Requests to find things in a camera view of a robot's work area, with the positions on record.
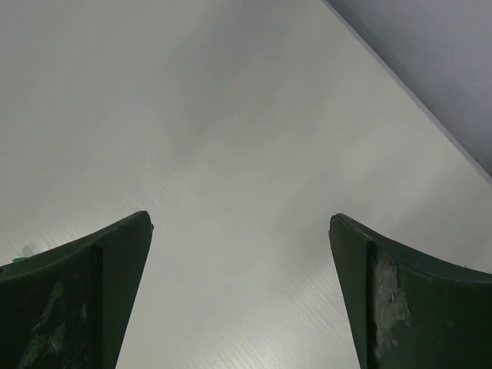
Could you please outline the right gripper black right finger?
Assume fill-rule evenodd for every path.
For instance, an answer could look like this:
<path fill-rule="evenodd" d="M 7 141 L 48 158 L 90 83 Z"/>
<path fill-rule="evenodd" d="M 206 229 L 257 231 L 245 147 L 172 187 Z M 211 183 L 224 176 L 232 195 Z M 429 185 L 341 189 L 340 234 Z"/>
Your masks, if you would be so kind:
<path fill-rule="evenodd" d="M 393 241 L 345 214 L 329 239 L 362 368 L 489 368 L 491 276 Z"/>

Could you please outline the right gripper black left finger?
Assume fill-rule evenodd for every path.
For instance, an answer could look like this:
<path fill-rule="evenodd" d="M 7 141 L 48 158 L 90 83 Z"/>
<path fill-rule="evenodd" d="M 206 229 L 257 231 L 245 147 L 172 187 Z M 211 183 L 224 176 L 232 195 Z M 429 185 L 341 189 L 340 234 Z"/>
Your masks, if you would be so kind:
<path fill-rule="evenodd" d="M 114 368 L 153 234 L 148 212 L 1 267 L 3 368 Z"/>

